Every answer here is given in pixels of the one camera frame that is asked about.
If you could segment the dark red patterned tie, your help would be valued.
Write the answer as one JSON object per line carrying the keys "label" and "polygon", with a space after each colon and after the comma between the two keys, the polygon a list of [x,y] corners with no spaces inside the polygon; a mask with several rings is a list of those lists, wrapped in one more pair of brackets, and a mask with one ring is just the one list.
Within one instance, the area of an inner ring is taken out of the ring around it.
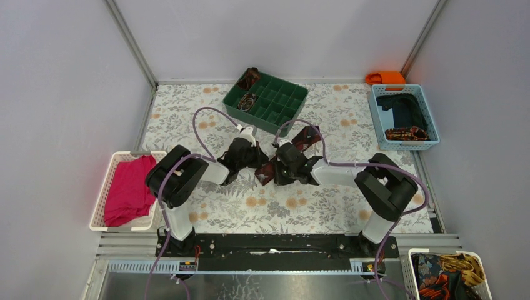
{"label": "dark red patterned tie", "polygon": [[[321,137],[318,135],[318,127],[305,126],[292,140],[291,142],[303,153],[313,144],[319,142]],[[274,165],[273,159],[276,155],[264,164],[261,168],[255,171],[255,176],[258,181],[265,186],[267,183],[274,182]]]}

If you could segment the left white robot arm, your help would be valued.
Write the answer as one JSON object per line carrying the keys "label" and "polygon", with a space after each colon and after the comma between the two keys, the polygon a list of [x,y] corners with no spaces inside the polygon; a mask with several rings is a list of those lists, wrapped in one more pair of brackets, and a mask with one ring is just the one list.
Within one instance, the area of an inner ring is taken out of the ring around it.
{"label": "left white robot arm", "polygon": [[180,257],[194,248],[194,232],[188,218],[188,198],[200,181],[227,186],[244,168],[257,169],[269,161],[259,143],[236,137],[215,161],[177,145],[148,173],[145,184],[161,203],[162,216],[171,235],[170,249]]}

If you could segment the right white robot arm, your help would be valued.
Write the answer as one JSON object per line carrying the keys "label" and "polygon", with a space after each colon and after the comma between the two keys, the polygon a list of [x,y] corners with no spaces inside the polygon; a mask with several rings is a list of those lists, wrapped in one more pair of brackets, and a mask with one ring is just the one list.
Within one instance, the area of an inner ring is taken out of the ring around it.
{"label": "right white robot arm", "polygon": [[373,258],[383,241],[418,192],[418,184],[385,154],[368,162],[326,162],[322,156],[306,157],[292,142],[276,145],[274,159],[278,186],[295,181],[313,186],[336,184],[358,188],[372,209],[358,241],[361,254]]}

